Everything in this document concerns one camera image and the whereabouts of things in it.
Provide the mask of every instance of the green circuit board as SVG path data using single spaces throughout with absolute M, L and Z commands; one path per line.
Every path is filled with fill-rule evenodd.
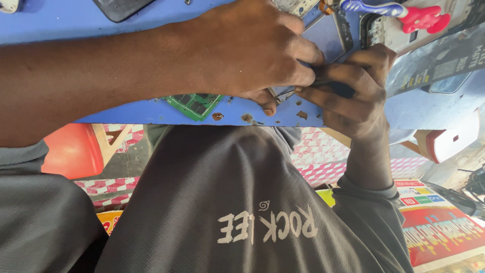
M 211 94 L 185 94 L 163 97 L 168 104 L 195 121 L 203 121 L 224 96 Z

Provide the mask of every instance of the chipped paint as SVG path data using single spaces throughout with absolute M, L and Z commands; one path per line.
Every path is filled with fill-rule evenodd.
M 241 116 L 241 119 L 244 122 L 251 123 L 251 120 L 253 119 L 253 116 L 251 116 L 250 114 L 246 114 L 246 115 L 242 115 Z
M 308 119 L 308 114 L 303 112 L 303 111 L 298 112 L 296 115 L 301 117 L 301 118 L 304 118 L 305 120 Z
M 223 117 L 224 117 L 224 115 L 223 115 L 223 114 L 221 114 L 221 113 L 214 113 L 214 114 L 212 114 L 212 118 L 213 118 L 215 121 L 219 121 L 219 120 L 221 120 Z

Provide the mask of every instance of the dirty hand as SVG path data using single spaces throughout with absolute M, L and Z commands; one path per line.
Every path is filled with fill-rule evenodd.
M 337 81 L 356 92 L 350 99 L 334 93 L 329 86 L 320 89 L 298 87 L 298 96 L 323 109 L 323 124 L 355 140 L 372 141 L 387 136 L 389 124 L 384 115 L 386 78 L 396 53 L 377 44 L 356 51 L 343 64 L 331 64 L 318 72 L 319 80 Z
M 298 61 L 324 63 L 318 47 L 301 37 L 303 21 L 270 0 L 237 0 L 174 28 L 185 34 L 178 62 L 190 65 L 197 92 L 253 100 L 268 116 L 276 103 L 266 88 L 308 86 L 315 74 Z

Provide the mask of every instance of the electronic chip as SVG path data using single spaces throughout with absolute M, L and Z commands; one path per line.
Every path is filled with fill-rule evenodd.
M 204 93 L 197 93 L 196 95 L 198 95 L 199 97 L 203 98 L 203 99 L 206 99 L 209 94 L 204 94 Z
M 199 108 L 196 110 L 197 113 L 199 114 L 203 114 L 205 111 L 207 110 L 207 108 L 205 108 L 204 106 L 199 106 Z
M 182 98 L 183 98 L 184 95 L 174 95 L 174 99 L 176 99 L 177 101 L 180 101 Z
M 183 95 L 183 98 L 180 100 L 180 102 L 183 104 L 188 104 L 190 99 L 191 97 L 189 95 Z
M 198 103 L 198 102 L 194 102 L 192 103 L 192 106 L 190 106 L 190 109 L 194 110 L 195 112 L 197 112 L 197 109 L 199 109 L 199 107 L 201 107 L 202 104 Z

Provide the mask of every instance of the screen protector package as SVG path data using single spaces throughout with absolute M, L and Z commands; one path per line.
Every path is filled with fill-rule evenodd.
M 485 68 L 485 23 L 399 57 L 386 81 L 388 97 Z

